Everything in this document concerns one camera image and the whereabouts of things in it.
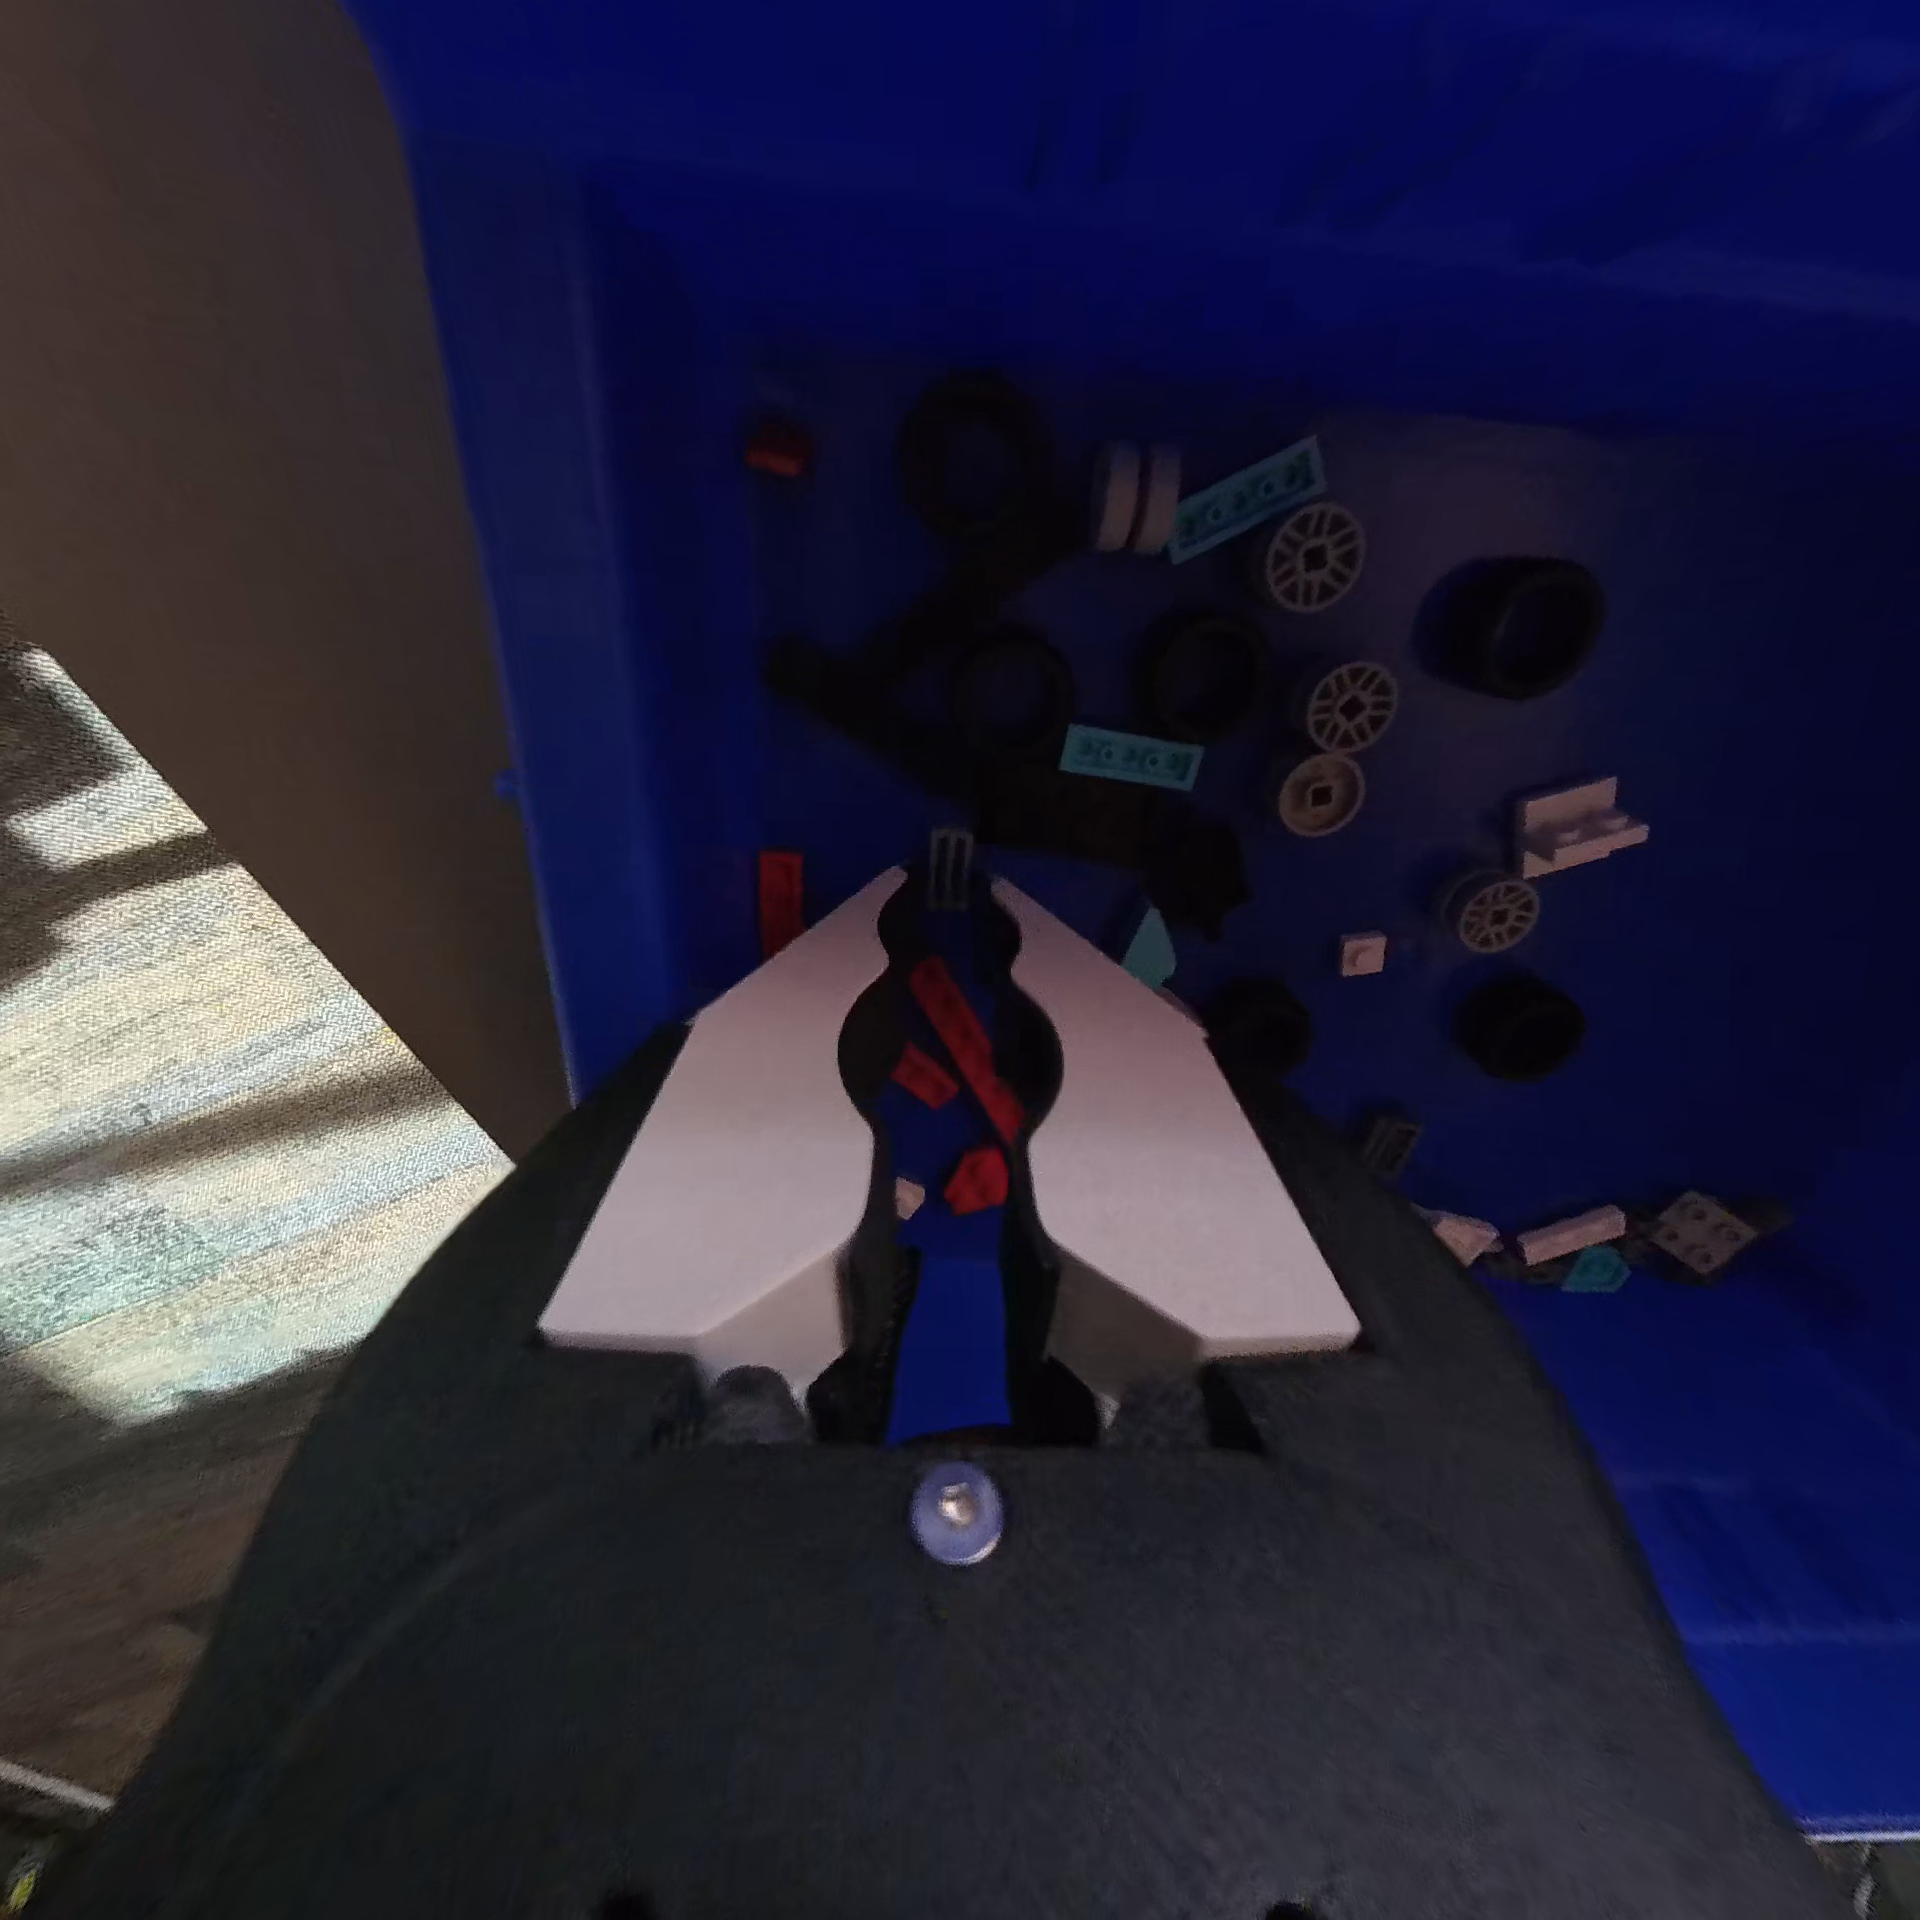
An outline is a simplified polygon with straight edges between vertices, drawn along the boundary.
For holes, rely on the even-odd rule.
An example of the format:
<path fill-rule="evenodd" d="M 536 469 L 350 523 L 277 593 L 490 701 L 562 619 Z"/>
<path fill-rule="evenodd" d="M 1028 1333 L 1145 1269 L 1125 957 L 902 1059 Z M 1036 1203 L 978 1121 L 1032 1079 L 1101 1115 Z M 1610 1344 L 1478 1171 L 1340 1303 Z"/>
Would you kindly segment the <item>black tan-studded brick plate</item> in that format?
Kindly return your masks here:
<path fill-rule="evenodd" d="M 1722 1283 L 1745 1256 L 1795 1224 L 1795 1211 L 1769 1193 L 1732 1199 L 1683 1190 L 1641 1221 L 1641 1244 L 1652 1269 L 1673 1283 Z"/>

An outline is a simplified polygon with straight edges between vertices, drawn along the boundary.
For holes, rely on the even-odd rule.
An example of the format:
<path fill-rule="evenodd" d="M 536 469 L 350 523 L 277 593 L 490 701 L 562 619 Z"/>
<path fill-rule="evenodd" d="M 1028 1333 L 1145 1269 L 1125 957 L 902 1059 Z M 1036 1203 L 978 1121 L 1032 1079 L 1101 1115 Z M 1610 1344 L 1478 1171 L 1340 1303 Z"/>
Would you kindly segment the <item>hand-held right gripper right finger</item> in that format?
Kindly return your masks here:
<path fill-rule="evenodd" d="M 1360 1318 L 1204 1027 L 1011 879 L 980 897 L 993 1063 L 1020 1104 L 1002 1251 L 1016 1431 L 1221 1360 L 1350 1353 Z"/>

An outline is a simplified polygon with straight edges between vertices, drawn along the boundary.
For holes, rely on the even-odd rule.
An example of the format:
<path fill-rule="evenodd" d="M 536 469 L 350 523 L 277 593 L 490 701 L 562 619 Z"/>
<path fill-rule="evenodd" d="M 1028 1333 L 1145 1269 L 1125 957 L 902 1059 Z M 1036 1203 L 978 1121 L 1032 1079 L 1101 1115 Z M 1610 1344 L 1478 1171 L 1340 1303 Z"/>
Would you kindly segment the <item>white bracket brick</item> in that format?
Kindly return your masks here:
<path fill-rule="evenodd" d="M 1512 870 L 1528 883 L 1641 848 L 1648 824 L 1619 805 L 1619 777 L 1520 797 L 1512 812 Z"/>

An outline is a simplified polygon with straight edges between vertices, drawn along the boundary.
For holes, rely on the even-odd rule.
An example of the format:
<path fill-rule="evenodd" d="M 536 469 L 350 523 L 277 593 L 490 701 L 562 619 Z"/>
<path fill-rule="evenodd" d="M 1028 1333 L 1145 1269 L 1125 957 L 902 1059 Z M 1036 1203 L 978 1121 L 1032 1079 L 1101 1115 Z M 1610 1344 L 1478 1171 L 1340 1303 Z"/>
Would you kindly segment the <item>grey toy wheel hub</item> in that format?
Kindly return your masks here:
<path fill-rule="evenodd" d="M 1449 940 L 1473 955 L 1512 953 L 1541 923 L 1539 886 L 1516 872 L 1474 868 L 1453 876 L 1437 897 Z"/>
<path fill-rule="evenodd" d="M 1360 518 L 1332 497 L 1316 497 L 1259 537 L 1250 584 L 1265 607 L 1316 617 L 1355 590 L 1365 559 Z"/>
<path fill-rule="evenodd" d="M 1374 749 L 1402 710 L 1402 680 L 1376 661 L 1320 662 L 1291 694 L 1297 728 L 1321 755 Z"/>
<path fill-rule="evenodd" d="M 1369 783 L 1360 761 L 1345 752 L 1299 756 L 1276 788 L 1274 812 L 1283 830 L 1300 839 L 1328 839 L 1350 828 Z"/>

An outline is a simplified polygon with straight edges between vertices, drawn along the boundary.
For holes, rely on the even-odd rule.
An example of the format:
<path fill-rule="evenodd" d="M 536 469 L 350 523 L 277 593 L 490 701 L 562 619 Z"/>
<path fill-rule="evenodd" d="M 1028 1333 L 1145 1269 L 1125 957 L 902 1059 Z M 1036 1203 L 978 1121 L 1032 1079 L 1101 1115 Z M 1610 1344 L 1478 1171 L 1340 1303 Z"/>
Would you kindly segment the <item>large black brick piece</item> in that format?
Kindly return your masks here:
<path fill-rule="evenodd" d="M 1024 583 L 955 561 L 852 648 L 772 640 L 764 678 L 912 783 L 964 797 L 993 772 L 1056 756 L 1074 720 L 1073 665 L 1004 613 Z"/>
<path fill-rule="evenodd" d="M 1042 766 L 987 772 L 977 836 L 1131 872 L 1165 921 L 1217 942 L 1254 896 L 1236 830 L 1189 797 Z"/>

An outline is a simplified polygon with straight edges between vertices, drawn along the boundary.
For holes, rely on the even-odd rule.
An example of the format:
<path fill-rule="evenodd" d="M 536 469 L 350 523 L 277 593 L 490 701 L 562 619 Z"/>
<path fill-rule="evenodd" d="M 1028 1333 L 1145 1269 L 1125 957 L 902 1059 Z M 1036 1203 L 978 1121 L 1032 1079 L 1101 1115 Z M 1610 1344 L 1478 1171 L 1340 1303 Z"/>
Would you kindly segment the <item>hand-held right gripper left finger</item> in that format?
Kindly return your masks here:
<path fill-rule="evenodd" d="M 556 1293 L 548 1347 L 778 1374 L 796 1398 L 849 1344 L 843 1264 L 873 1128 L 838 1044 L 889 968 L 885 868 L 688 1021 Z"/>

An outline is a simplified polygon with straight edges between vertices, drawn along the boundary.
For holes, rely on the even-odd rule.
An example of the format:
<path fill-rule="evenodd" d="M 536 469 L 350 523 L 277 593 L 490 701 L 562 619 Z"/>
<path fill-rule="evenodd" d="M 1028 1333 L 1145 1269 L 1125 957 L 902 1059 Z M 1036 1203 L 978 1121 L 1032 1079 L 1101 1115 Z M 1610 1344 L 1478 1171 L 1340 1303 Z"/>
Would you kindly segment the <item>white toy wheel hub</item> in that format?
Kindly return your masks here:
<path fill-rule="evenodd" d="M 1089 545 L 1098 556 L 1168 552 L 1184 493 L 1173 443 L 1108 441 L 1093 459 Z"/>

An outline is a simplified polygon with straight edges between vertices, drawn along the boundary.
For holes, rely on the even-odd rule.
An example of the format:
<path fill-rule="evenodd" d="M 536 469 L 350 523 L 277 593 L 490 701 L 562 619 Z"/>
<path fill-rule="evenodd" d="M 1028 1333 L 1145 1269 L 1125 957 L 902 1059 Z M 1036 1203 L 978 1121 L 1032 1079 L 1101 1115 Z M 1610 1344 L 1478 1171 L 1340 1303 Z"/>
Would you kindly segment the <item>blue plastic bin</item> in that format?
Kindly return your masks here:
<path fill-rule="evenodd" d="M 417 192 L 568 1079 L 820 916 L 945 797 L 770 689 L 945 572 L 897 439 L 984 368 L 1090 518 L 1108 441 L 1197 492 L 1306 437 L 1365 531 L 1324 614 L 1258 533 L 1081 552 L 1008 607 L 1086 724 L 1197 607 L 1269 693 L 1192 801 L 1254 884 L 1189 1006 L 1278 975 L 1291 1086 L 1420 1128 L 1506 1230 L 1685 1190 L 1795 1224 L 1722 1283 L 1499 1286 L 1697 1665 L 1819 1838 L 1915 1830 L 1915 4 L 350 4 Z M 779 481 L 760 415 L 813 439 Z M 1376 661 L 1357 821 L 1283 830 L 1291 694 Z M 1437 919 L 1513 805 L 1648 840 Z M 1378 927 L 1378 975 L 1337 940 Z"/>

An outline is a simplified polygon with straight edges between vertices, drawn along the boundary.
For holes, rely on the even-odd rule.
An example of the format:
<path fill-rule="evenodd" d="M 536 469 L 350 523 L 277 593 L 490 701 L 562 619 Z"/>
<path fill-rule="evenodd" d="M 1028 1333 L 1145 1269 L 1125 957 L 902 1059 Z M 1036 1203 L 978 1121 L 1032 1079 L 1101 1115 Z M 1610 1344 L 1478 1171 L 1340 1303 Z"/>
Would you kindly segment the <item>teal brick plate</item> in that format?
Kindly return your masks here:
<path fill-rule="evenodd" d="M 1328 492 L 1324 451 L 1306 437 L 1187 493 L 1164 545 L 1170 565 L 1197 559 Z"/>
<path fill-rule="evenodd" d="M 1064 733 L 1058 772 L 1184 795 L 1195 788 L 1203 763 L 1200 743 L 1069 724 Z"/>

